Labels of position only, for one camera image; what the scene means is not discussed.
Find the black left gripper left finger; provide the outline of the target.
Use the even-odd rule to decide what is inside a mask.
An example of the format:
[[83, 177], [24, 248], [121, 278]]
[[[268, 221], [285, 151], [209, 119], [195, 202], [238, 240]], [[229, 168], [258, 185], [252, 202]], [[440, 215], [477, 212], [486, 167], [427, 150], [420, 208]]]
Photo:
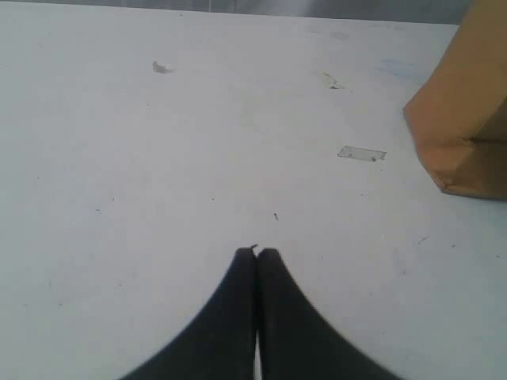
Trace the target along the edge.
[[125, 379], [252, 379], [257, 335], [257, 258], [234, 253], [215, 292], [161, 351]]

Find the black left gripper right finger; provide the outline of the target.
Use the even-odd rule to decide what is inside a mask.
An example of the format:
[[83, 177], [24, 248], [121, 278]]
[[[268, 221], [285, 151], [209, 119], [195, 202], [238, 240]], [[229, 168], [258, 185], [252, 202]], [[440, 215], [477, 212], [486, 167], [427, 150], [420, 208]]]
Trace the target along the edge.
[[396, 379], [341, 336], [299, 289], [281, 255], [257, 256], [263, 379]]

